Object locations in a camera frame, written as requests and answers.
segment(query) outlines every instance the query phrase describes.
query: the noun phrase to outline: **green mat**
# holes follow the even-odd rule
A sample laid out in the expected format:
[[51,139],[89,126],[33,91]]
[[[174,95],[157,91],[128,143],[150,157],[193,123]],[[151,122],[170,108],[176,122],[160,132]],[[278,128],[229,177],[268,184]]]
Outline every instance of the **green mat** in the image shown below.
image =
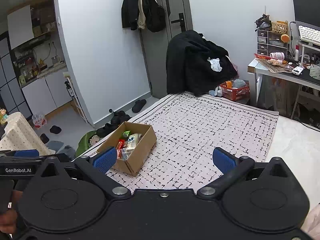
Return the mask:
[[96,134],[95,131],[90,131],[86,133],[80,140],[78,144],[78,149],[76,150],[76,157],[79,157],[82,153],[88,150],[90,147],[95,145],[101,138]]

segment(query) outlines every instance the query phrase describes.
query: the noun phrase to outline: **white electronic device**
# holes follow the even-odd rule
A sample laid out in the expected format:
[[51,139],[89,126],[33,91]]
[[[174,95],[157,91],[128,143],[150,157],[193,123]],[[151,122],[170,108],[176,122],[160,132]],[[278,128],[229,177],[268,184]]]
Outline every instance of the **white electronic device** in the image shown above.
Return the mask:
[[303,67],[297,66],[297,67],[295,67],[291,72],[292,72],[293,74],[299,76],[299,75],[302,73],[302,70],[304,70]]
[[320,46],[320,31],[299,25],[299,34],[302,41]]

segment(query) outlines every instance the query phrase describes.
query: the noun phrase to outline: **red plastic basket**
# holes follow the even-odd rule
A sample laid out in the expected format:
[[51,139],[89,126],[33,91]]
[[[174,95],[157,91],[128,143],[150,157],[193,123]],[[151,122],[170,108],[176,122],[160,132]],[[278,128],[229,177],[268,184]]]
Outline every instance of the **red plastic basket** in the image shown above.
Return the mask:
[[231,101],[238,101],[242,98],[246,98],[250,94],[249,83],[246,82],[246,86],[243,88],[228,88],[226,82],[221,84],[222,96]]

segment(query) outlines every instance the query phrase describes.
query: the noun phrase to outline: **black blanket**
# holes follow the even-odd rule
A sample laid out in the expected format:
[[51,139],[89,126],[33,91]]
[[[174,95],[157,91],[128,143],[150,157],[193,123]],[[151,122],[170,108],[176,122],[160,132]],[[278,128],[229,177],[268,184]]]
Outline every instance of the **black blanket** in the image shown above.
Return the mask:
[[[173,37],[166,58],[167,93],[187,90],[199,96],[232,79],[237,71],[226,56],[228,52],[223,47],[206,41],[193,30]],[[208,58],[219,58],[222,70],[213,71]]]

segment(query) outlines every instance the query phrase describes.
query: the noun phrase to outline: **screw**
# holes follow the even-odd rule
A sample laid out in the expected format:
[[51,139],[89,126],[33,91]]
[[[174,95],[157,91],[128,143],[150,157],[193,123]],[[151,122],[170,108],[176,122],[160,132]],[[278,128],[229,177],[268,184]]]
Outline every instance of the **screw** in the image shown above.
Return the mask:
[[200,192],[203,195],[213,195],[216,192],[216,190],[213,187],[203,187],[200,189]]
[[162,192],[162,193],[160,193],[160,197],[169,197],[169,194],[165,193],[165,192]]
[[112,192],[116,195],[124,195],[128,192],[126,187],[115,187]]

